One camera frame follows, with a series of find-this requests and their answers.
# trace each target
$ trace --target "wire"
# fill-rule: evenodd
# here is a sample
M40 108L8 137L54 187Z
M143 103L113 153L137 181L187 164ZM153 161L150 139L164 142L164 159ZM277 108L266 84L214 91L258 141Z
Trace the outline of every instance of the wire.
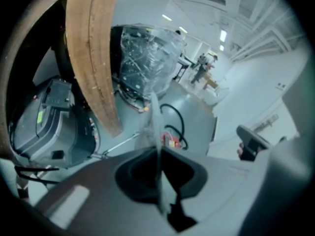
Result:
M178 117L180 118L181 124L182 124L182 132L180 133L181 134L181 138L179 139L179 141L181 141L183 139L184 135L185 135L184 119L183 119L181 113L176 108L174 108L172 105L169 105L169 104L162 104L162 105L160 105L159 108L161 109L161 113L163 113L163 111L162 111L163 107L169 107L169 108L173 109L177 113Z
M168 131L168 130L165 130L166 134L169 136L169 139L173 142L174 139L173 139L173 136L172 134Z
M179 137L180 137L180 141L182 140L182 141L184 141L184 143L185 143L185 147L183 147L182 149L184 149L184 150L187 150L189 147L188 147L188 142L187 142L187 140L185 139L185 137L181 134L181 132L177 129L177 128L175 128L174 126L172 126L172 125L165 125L165 127L164 128L171 128L171 129L173 129L178 135L179 135Z

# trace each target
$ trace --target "plastic wrap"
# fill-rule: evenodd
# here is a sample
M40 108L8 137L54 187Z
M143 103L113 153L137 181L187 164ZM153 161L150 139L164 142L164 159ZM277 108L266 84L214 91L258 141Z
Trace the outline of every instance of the plastic wrap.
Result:
M158 27L128 25L123 29L121 48L122 84L147 99L152 92L158 97L165 94L184 49L180 35Z
M159 108L156 94L151 94L151 104L146 118L140 128L140 135L135 142L135 149L156 147L161 150L161 139L164 131L164 118Z

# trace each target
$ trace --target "gray casing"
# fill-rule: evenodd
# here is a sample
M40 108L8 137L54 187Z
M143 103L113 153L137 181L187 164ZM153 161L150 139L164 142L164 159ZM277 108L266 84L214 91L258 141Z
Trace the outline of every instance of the gray casing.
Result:
M13 135L17 160L23 165L36 164L68 168L85 161L95 148L87 114L75 103L71 84L51 80L50 103L44 104L47 87L41 86L19 118ZM64 104L68 98L69 107Z
M50 217L68 193L81 185L89 196L66 218L71 220L67 230L73 235L265 235L310 184L315 165L312 148L311 137L282 142L259 153L254 162L173 150L203 166L208 176L195 197L181 201L186 216L197 224L180 233L156 205L130 199L115 180L118 168L145 149L86 166L50 190L36 208Z

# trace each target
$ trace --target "ceiling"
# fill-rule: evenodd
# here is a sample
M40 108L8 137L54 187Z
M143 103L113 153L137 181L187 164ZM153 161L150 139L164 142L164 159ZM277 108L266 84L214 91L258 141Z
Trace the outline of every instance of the ceiling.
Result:
M182 26L232 61L293 50L304 32L285 0L170 0L161 26ZM227 32L220 42L221 30Z

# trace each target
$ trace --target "ceiling light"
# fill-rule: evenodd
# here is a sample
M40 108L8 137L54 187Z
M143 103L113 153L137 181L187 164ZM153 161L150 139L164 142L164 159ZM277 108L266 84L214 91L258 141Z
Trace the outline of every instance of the ceiling light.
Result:
M226 31L221 30L220 40L221 40L222 42L224 42L224 41L225 41L225 38L226 38Z
M165 16L164 14L162 15L163 18L166 18L169 21L172 21L172 19L170 19L168 16Z
M183 27L179 26L179 29L181 29L184 33L188 33Z

